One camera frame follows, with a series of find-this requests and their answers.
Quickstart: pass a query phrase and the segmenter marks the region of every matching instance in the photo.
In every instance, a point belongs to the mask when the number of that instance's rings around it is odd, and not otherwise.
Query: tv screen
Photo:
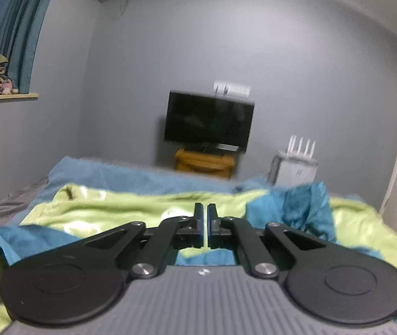
[[[254,103],[171,91],[164,139],[246,151]]]

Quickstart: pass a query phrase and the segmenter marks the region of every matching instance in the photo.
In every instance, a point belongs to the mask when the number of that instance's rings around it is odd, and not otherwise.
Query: gray bedsheet
[[[45,177],[30,186],[10,193],[6,199],[1,200],[0,226],[6,224],[17,213],[25,210],[46,183],[47,178]]]

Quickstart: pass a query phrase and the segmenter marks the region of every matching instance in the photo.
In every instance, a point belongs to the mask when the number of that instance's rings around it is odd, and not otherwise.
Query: wall socket panel
[[[239,98],[248,98],[251,88],[237,83],[214,82],[212,91],[217,95],[229,95]]]

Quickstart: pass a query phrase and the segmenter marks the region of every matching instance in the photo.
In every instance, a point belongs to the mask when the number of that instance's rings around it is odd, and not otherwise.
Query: metal pivot screw
[[[148,276],[153,273],[154,270],[155,268],[153,265],[149,263],[137,263],[132,266],[132,271],[142,276]]]
[[[278,268],[273,263],[258,263],[254,267],[254,270],[261,275],[272,275],[274,274]]]

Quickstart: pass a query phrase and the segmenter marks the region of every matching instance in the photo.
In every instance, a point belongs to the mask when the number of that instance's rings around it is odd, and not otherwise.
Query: wooden cabinet
[[[178,171],[198,172],[229,179],[233,174],[235,160],[229,155],[211,155],[180,149],[175,154]]]

